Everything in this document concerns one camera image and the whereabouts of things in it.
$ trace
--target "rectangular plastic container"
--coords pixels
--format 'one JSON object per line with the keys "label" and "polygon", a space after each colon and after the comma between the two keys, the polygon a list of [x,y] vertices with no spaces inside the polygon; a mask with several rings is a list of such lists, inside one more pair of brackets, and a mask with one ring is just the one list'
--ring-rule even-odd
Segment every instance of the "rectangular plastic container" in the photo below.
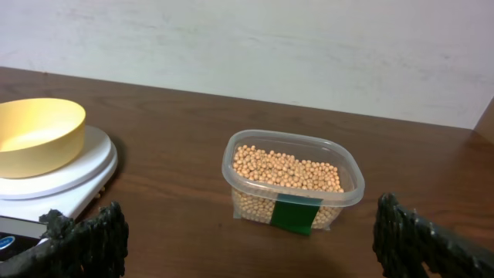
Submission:
{"label": "rectangular plastic container", "polygon": [[[255,145],[256,149],[294,155],[298,160],[330,163],[338,168],[339,192],[321,192],[271,185],[239,175],[233,167],[238,147]],[[247,130],[230,138],[222,163],[222,173],[232,186],[234,217],[270,223],[277,201],[319,206],[313,229],[328,229],[343,207],[358,203],[364,196],[364,177],[352,155],[331,141],[275,131]]]}

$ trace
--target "white digital scale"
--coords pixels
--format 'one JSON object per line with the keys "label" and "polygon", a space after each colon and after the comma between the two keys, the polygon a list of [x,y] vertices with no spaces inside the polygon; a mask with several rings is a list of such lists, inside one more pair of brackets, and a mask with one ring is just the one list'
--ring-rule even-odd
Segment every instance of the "white digital scale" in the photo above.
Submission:
{"label": "white digital scale", "polygon": [[67,165],[31,178],[0,178],[0,215],[29,221],[50,209],[76,218],[117,168],[117,150],[108,135],[86,126],[84,147]]}

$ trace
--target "blue logo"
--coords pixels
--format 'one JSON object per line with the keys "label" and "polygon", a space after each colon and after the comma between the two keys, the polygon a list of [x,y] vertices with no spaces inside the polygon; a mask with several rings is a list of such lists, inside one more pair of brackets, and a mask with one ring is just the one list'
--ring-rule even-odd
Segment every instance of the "blue logo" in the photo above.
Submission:
{"label": "blue logo", "polygon": [[9,247],[15,241],[15,237],[7,236],[3,239],[0,239],[0,250]]}

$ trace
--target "brown table surface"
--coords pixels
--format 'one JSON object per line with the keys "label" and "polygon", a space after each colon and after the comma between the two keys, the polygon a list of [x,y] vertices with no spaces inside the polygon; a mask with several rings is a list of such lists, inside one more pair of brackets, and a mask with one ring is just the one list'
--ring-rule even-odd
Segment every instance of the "brown table surface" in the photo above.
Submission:
{"label": "brown table surface", "polygon": [[[383,192],[494,250],[494,146],[473,131],[0,69],[0,102],[30,97],[75,100],[117,145],[119,173],[85,216],[121,204],[126,277],[380,277],[371,246]],[[364,198],[309,237],[233,219],[222,155],[235,132],[253,128],[343,145]]]}

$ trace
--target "green tape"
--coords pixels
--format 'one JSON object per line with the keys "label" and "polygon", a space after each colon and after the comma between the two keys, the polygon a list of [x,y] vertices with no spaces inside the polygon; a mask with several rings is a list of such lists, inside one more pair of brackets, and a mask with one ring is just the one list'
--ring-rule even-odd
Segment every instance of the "green tape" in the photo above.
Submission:
{"label": "green tape", "polygon": [[271,225],[308,236],[321,202],[322,199],[279,194]]}

